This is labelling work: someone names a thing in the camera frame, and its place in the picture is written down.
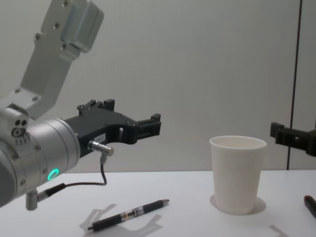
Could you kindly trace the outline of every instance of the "black pen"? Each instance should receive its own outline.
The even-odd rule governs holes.
[[[311,196],[304,197],[304,203],[310,213],[316,218],[316,201]]]
[[[134,217],[144,215],[144,214],[151,212],[151,211],[155,211],[159,208],[167,206],[168,204],[169,204],[168,199],[155,201],[153,203],[150,203],[150,204],[147,204],[144,206],[140,206],[140,207],[135,208],[133,210],[123,212],[121,214],[109,217],[107,219],[94,222],[94,223],[92,223],[92,226],[88,228],[88,230],[100,231],[100,230],[103,230],[105,228],[117,225],[117,224],[122,223],[124,221],[127,221],[129,219],[132,219]]]

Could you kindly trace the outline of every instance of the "black object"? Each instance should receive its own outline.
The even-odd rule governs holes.
[[[297,148],[316,157],[316,129],[305,132],[273,122],[271,123],[270,136],[276,139],[276,144]]]
[[[151,211],[155,211],[159,208],[162,208],[168,205],[168,203],[169,203],[169,200],[166,199],[166,200],[155,201],[153,203],[150,203],[144,206],[140,206],[131,211],[123,212],[121,214],[109,217],[107,219],[94,222],[92,226],[88,228],[88,230],[100,231],[100,230],[106,229],[108,227],[127,221],[131,218],[141,216]]]
[[[104,102],[91,100],[85,105],[79,105],[79,116],[65,120],[78,135],[81,157],[89,154],[89,141],[105,134],[106,145],[112,142],[135,144],[137,140],[160,134],[160,114],[155,114],[148,120],[134,121],[125,115],[114,111],[115,101]]]
[[[311,196],[304,197],[304,203],[310,213],[316,218],[316,201]]]
[[[52,187],[50,189],[46,189],[45,193],[47,194],[48,197],[50,197],[53,194],[65,189],[65,188],[66,188],[66,184],[62,183],[62,184],[56,185],[55,187]]]

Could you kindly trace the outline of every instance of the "white paper cup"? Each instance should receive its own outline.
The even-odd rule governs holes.
[[[210,140],[216,206],[232,215],[254,208],[267,143],[257,138],[221,136]]]

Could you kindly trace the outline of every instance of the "gray wall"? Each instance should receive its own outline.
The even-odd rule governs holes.
[[[303,0],[293,128],[310,131],[316,120],[316,1]],[[291,149],[291,169],[316,169],[316,158]]]
[[[50,0],[2,1],[0,96],[20,82]],[[116,99],[133,119],[162,114],[161,136],[112,144],[108,171],[211,169],[218,135],[268,142],[265,169],[285,169],[287,148],[270,123],[289,126],[298,0],[95,0],[105,19],[87,55],[71,67],[56,106],[66,119],[90,99]],[[98,171],[99,156],[73,172]]]

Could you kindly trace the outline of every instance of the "red-tipped object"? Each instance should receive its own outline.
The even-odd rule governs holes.
[[[316,218],[316,201],[312,196],[304,197],[305,206],[308,208],[310,213]]]

